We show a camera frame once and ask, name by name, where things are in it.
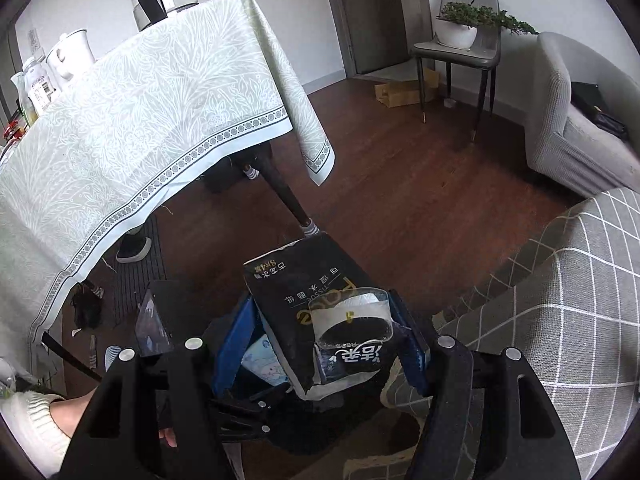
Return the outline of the blue white tissue pack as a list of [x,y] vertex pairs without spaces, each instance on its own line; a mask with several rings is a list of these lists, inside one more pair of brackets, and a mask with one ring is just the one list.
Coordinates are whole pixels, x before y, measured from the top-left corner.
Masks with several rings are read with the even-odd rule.
[[241,365],[270,386],[288,383],[288,376],[278,361],[266,334],[260,336],[247,348],[242,356]]

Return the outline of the black paper box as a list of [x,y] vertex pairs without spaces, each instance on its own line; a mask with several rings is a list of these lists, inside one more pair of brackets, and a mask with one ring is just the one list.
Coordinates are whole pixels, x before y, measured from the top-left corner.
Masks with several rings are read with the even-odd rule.
[[367,382],[409,335],[393,318],[390,294],[329,234],[247,261],[243,278],[279,363],[305,401]]

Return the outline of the grey checked round tablecloth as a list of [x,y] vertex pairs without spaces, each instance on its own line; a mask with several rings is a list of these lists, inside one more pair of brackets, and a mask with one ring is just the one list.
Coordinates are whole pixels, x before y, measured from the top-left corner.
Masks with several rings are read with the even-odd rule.
[[381,399],[420,434],[372,478],[600,479],[635,460],[638,194],[570,208],[416,336]]

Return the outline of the black table leg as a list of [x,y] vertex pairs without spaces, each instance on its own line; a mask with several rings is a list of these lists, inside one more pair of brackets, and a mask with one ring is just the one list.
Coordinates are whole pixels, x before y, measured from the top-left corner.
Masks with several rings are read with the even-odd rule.
[[310,237],[320,232],[318,226],[314,223],[299,200],[288,186],[282,174],[278,170],[272,159],[272,149],[269,143],[259,144],[256,148],[255,166],[260,175],[266,180],[273,192],[277,194],[280,201],[286,209],[293,215],[297,221],[304,237]]

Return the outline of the cardboard box on floor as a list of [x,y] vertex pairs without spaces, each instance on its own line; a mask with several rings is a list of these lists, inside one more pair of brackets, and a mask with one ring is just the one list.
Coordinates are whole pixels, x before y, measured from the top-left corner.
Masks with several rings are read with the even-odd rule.
[[[423,69],[424,102],[434,100],[438,95],[440,75],[436,70]],[[375,99],[388,108],[409,106],[420,103],[419,81],[394,81],[374,86]]]

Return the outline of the white patterned tablecloth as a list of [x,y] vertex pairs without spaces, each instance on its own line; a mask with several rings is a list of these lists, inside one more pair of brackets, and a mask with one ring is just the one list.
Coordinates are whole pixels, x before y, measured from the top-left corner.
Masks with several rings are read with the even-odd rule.
[[335,155],[256,0],[210,0],[72,81],[1,168],[1,351],[26,363],[115,240],[224,156],[296,135],[309,177]]

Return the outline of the white mug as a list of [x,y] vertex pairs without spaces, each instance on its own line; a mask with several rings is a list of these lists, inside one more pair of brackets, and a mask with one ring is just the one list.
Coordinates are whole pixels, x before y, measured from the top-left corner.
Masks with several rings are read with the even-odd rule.
[[75,76],[85,73],[96,62],[87,29],[64,32],[47,54],[46,62],[55,76],[65,82],[70,82]]

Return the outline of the grey dining chair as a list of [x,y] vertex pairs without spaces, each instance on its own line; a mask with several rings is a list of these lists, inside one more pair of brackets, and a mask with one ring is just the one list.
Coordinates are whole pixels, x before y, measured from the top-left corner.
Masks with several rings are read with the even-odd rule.
[[[439,16],[448,3],[466,3],[469,6],[487,6],[490,10],[500,10],[499,0],[440,0]],[[489,113],[494,112],[497,66],[501,58],[501,32],[488,25],[458,25],[443,18],[434,19],[434,38],[414,44],[411,53],[416,60],[418,88],[422,122],[426,122],[426,87],[423,61],[443,62],[446,68],[446,98],[451,98],[451,67],[460,65],[480,72],[480,90],[471,130],[471,140],[475,141],[489,93]]]

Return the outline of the potted green plant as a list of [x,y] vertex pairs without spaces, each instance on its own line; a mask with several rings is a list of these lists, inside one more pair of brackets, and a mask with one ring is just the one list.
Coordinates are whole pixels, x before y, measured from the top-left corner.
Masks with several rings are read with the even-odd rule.
[[492,28],[497,32],[505,29],[513,35],[538,35],[531,24],[518,20],[506,10],[450,1],[442,6],[437,15],[436,41],[444,47],[470,50],[482,27]]

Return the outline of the grey door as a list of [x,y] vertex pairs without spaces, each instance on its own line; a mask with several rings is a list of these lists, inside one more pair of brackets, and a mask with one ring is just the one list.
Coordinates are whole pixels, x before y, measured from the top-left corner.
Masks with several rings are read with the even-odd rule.
[[346,76],[380,78],[433,37],[430,0],[329,0]]

